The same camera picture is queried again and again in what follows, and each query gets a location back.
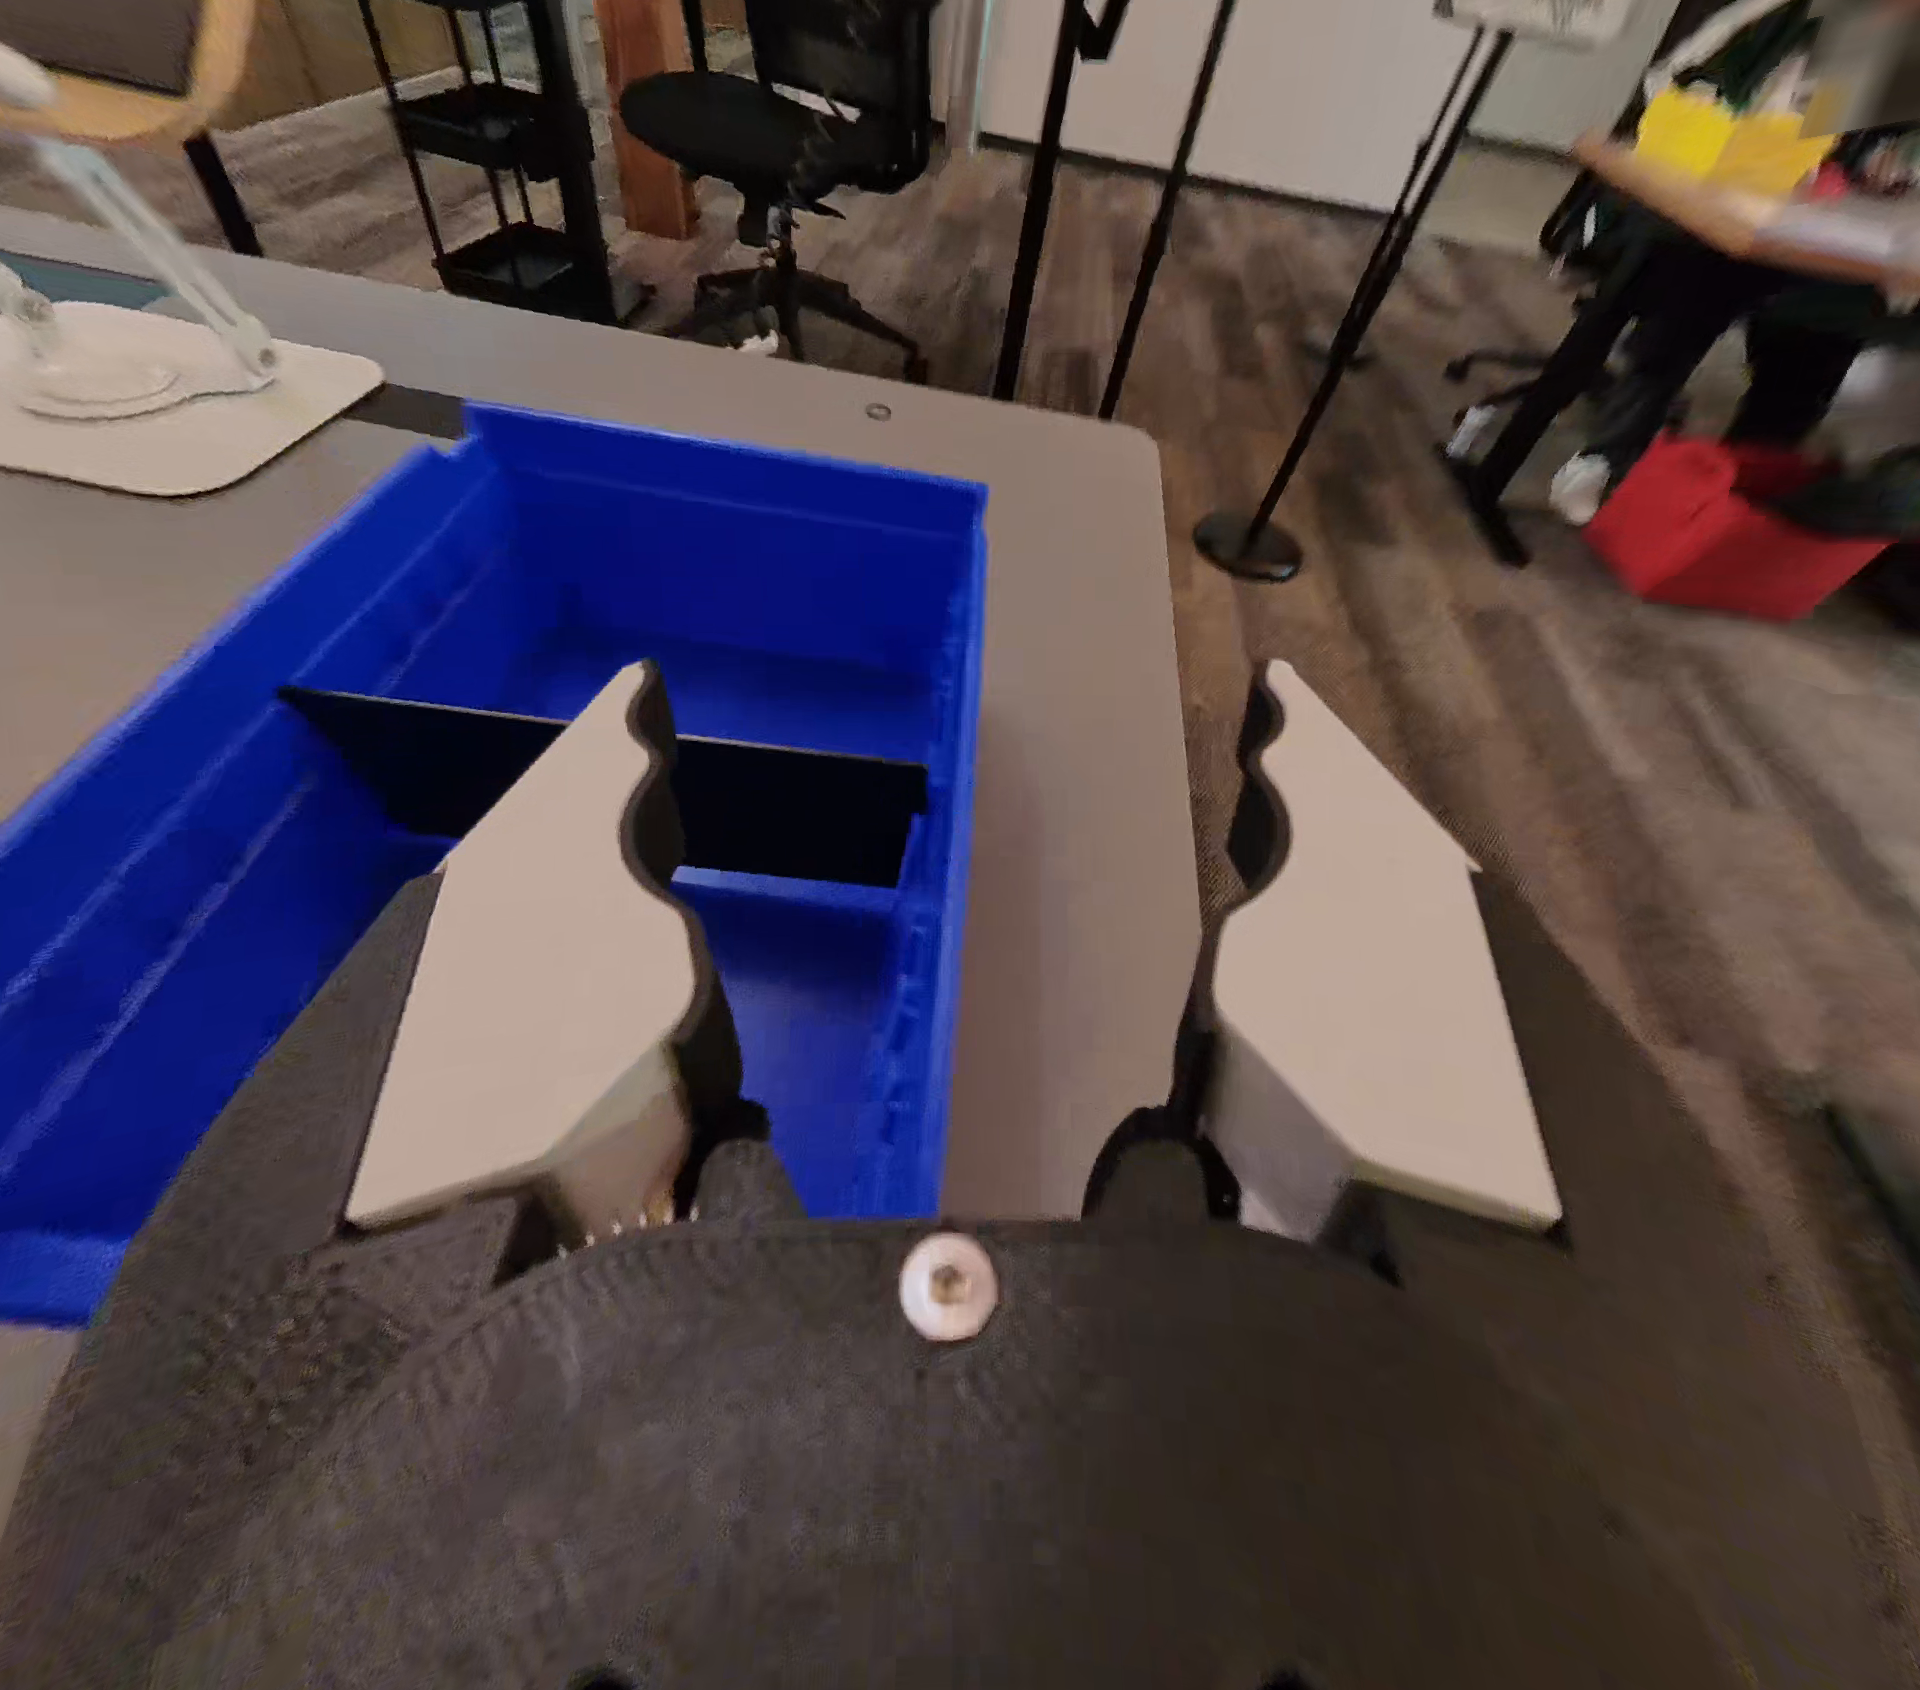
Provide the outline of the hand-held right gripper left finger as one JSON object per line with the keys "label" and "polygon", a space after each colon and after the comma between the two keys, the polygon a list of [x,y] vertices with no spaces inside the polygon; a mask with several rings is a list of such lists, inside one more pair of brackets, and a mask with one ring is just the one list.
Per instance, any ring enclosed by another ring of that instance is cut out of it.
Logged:
{"label": "hand-held right gripper left finger", "polygon": [[691,1210],[767,1109],[699,917],[664,677],[631,662],[557,726],[341,698],[341,755],[396,823],[446,838],[344,1216],[400,1227],[534,1198],[570,1237]]}

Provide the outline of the red box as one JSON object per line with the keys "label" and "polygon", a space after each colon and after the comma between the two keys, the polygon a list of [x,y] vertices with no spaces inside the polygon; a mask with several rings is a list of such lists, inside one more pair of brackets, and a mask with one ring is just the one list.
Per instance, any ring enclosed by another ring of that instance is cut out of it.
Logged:
{"label": "red box", "polygon": [[1796,521],[1800,492],[1838,483],[1808,454],[1659,435],[1582,536],[1636,598],[1756,622],[1801,622],[1895,539]]}

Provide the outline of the black office chair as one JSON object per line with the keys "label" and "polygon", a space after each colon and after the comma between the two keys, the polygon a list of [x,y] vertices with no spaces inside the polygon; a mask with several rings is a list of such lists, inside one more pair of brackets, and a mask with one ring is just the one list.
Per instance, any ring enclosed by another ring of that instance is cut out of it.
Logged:
{"label": "black office chair", "polygon": [[699,274],[668,338],[742,329],[802,361],[804,318],[816,315],[893,347],[906,381],[927,380],[911,335],[802,265],[793,224],[799,213],[835,219],[838,192],[890,195],[927,169],[937,2],[743,0],[751,76],[742,76],[709,68],[699,0],[681,0],[690,66],[629,79],[615,114],[691,181],[737,194],[735,238],[756,264]]}

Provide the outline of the black utility cart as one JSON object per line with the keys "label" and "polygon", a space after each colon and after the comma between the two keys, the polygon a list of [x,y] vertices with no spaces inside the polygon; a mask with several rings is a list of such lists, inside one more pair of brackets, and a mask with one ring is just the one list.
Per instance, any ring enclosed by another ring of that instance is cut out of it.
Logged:
{"label": "black utility cart", "polygon": [[[535,76],[532,86],[508,78],[494,13],[526,0],[393,0],[437,12],[450,36],[451,84],[419,91],[400,88],[376,2],[354,0],[354,6],[443,290],[555,318],[631,323],[656,302],[656,287],[619,272],[605,251],[589,250],[568,219],[540,222],[534,213],[534,187],[562,189],[564,178],[587,159],[571,144],[562,102],[544,78]],[[431,162],[484,175],[490,229],[461,241],[443,233],[427,189]]]}

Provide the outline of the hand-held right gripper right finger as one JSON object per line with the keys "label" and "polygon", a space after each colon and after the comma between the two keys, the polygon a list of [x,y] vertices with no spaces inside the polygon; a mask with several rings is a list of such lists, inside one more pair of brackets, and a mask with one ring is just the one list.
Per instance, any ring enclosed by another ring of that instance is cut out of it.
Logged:
{"label": "hand-held right gripper right finger", "polygon": [[1358,1192],[1563,1222],[1475,859],[1285,660],[1255,668],[1234,865],[1197,968],[1197,1125],[1239,1220],[1322,1240]]}

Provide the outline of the blue bin with black divider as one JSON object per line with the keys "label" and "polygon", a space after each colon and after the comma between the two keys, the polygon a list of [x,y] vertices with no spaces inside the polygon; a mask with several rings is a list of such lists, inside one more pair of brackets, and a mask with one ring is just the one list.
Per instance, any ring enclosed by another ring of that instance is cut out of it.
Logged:
{"label": "blue bin with black divider", "polygon": [[743,1091],[802,1203],[947,1156],[985,488],[467,406],[4,823],[4,1320],[84,1328],[400,886],[634,663]]}

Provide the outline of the yellow object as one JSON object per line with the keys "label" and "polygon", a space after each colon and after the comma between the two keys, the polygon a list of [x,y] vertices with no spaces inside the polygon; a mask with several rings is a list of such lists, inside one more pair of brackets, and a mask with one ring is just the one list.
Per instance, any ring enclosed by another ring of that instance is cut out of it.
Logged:
{"label": "yellow object", "polygon": [[1838,145],[1836,133],[1808,130],[1796,110],[1744,111],[1699,84],[1651,94],[1631,140],[1634,155],[1650,165],[1763,197],[1805,187]]}

